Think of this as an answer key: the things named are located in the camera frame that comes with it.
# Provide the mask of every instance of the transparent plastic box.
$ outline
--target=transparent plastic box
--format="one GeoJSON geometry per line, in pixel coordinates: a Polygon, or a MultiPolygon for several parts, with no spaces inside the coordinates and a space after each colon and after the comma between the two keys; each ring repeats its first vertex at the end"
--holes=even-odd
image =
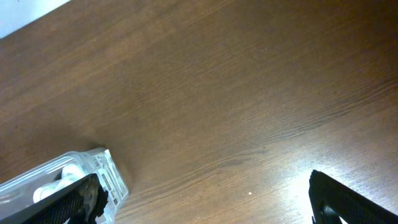
{"type": "Polygon", "coordinates": [[[108,203],[97,224],[114,223],[114,217],[129,196],[108,149],[67,152],[0,186],[0,220],[19,212],[85,175],[98,175],[102,187],[109,192],[108,203]]]}

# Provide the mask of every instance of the clear plastic container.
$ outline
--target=clear plastic container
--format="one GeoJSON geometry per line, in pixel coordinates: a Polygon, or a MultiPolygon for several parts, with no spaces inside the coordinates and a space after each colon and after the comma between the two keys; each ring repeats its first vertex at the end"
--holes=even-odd
{"type": "Polygon", "coordinates": [[[98,175],[102,187],[109,192],[104,214],[97,224],[114,223],[114,217],[129,196],[126,184],[108,149],[67,152],[0,187],[0,220],[19,212],[87,174],[98,175]]]}

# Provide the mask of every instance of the black object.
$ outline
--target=black object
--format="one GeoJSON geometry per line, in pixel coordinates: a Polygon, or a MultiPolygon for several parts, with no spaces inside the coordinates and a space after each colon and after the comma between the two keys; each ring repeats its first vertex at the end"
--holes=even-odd
{"type": "Polygon", "coordinates": [[[108,191],[104,191],[98,176],[89,174],[51,196],[17,212],[0,224],[51,223],[95,224],[104,213],[108,191]]]}
{"type": "Polygon", "coordinates": [[[312,171],[310,200],[315,224],[398,223],[398,216],[337,182],[328,175],[312,171]]]}

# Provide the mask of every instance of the brown wooden surface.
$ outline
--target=brown wooden surface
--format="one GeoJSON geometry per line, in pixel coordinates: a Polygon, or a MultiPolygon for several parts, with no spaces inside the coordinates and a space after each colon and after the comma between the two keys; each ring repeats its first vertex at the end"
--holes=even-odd
{"type": "Polygon", "coordinates": [[[1,182],[105,143],[116,223],[310,223],[312,169],[398,213],[397,12],[72,0],[0,40],[1,182]]]}

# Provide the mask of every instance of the table top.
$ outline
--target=table top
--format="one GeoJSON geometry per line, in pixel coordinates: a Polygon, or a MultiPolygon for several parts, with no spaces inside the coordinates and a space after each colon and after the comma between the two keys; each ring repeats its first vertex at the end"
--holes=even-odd
{"type": "Polygon", "coordinates": [[[105,144],[116,223],[310,223],[313,169],[398,213],[392,1],[70,1],[0,40],[0,178],[105,144]]]}

